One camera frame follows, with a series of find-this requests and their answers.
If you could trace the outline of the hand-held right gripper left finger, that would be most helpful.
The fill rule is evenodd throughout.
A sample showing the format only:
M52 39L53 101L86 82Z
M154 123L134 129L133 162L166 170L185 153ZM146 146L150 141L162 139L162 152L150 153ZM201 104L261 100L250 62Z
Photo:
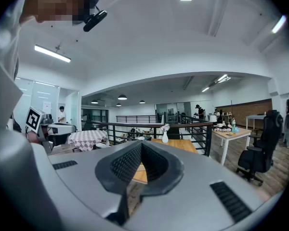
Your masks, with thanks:
M123 148L102 158L95 167L95 175L104 189L120 196L116 212L106 219L123 225L130 217L127 202L127 187L141 164L142 142L123 144Z

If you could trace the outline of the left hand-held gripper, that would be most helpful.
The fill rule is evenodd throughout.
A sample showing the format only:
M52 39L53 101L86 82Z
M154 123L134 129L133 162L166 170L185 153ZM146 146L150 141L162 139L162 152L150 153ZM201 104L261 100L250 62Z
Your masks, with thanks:
M33 106L29 108L25 129L26 135L30 132L36 135L47 154L50 154L55 146L65 144L68 137L77 130L74 125L54 122L51 114Z

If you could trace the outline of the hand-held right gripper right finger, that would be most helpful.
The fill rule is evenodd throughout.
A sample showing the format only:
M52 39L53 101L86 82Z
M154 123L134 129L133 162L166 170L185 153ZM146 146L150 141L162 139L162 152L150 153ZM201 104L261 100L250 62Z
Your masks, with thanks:
M147 175L147 185L140 193L141 197L165 195L184 176L184 165L177 156L148 141L142 142L141 162Z

